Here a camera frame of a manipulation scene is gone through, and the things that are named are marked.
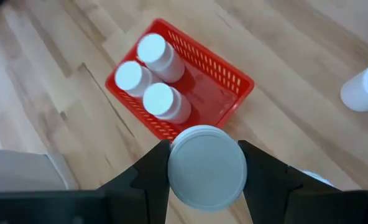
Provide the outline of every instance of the plastic basket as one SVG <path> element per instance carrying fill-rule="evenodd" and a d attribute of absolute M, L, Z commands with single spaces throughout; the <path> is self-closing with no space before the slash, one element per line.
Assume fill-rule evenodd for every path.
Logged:
<path fill-rule="evenodd" d="M 149 33 L 164 37 L 186 64 L 183 78 L 169 84 L 191 102 L 191 115 L 183 124 L 155 118 L 144 109 L 141 99 L 129 96 L 115 84 L 114 74 L 121 63 L 136 60 L 144 65 L 137 58 L 136 47 L 138 41 Z M 174 140 L 186 128 L 199 124 L 222 128 L 253 90 L 251 78 L 163 19 L 154 20 L 139 40 L 108 76 L 106 88 L 159 139 Z"/>

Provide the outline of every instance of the hardwood floor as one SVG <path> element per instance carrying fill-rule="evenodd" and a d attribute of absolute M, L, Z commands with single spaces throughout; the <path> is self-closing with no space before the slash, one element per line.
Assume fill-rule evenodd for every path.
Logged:
<path fill-rule="evenodd" d="M 305 0 L 11 0 L 0 8 L 0 149 L 64 154 L 82 189 L 119 175 L 158 140 L 105 88 L 156 17 L 256 83 L 224 130 L 280 160 L 368 189 L 368 113 L 341 85 L 368 45 Z M 241 197 L 203 213 L 171 193 L 167 223 L 249 223 Z"/>

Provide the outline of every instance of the wooden floor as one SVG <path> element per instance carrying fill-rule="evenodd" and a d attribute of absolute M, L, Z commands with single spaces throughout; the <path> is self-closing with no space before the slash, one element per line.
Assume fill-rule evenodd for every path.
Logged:
<path fill-rule="evenodd" d="M 368 189 L 368 113 L 339 99 L 368 66 L 368 46 L 304 0 L 10 0 L 0 8 L 0 148 L 61 152 L 82 189 L 143 156 L 158 140 L 104 82 L 156 17 L 255 80 L 224 127 L 234 139 L 340 189 Z M 167 223 L 249 214 L 243 197 L 203 213 L 171 193 Z"/>

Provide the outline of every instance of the red basket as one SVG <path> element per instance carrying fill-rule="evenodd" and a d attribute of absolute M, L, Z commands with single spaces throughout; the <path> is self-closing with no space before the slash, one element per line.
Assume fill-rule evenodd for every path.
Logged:
<path fill-rule="evenodd" d="M 253 80 L 163 19 L 154 20 L 141 37 L 149 33 L 164 37 L 185 62 L 183 78 L 169 85 L 191 102 L 192 112 L 188 121 L 171 124 L 149 114 L 140 99 L 129 96 L 116 86 L 114 74 L 117 67 L 107 78 L 106 88 L 159 139 L 173 140 L 186 128 L 199 124 L 222 128 L 253 90 Z M 137 58 L 138 41 L 119 65 L 127 60 L 136 60 L 145 66 Z"/>

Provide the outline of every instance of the white lid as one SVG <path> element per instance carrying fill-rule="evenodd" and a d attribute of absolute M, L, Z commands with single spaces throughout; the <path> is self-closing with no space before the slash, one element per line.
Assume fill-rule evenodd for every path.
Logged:
<path fill-rule="evenodd" d="M 137 46 L 137 54 L 145 63 L 159 60 L 166 49 L 166 41 L 159 34 L 148 34 L 143 37 Z"/>
<path fill-rule="evenodd" d="M 135 61 L 127 61 L 117 68 L 115 73 L 115 84 L 122 90 L 133 90 L 141 82 L 141 65 Z"/>
<path fill-rule="evenodd" d="M 200 210 L 215 211 L 232 204 L 247 179 L 245 156 L 222 130 L 194 126 L 172 144 L 168 178 L 177 197 Z"/>
<path fill-rule="evenodd" d="M 142 102 L 144 108 L 152 115 L 162 115 L 173 105 L 173 90 L 164 83 L 149 86 L 144 92 Z"/>

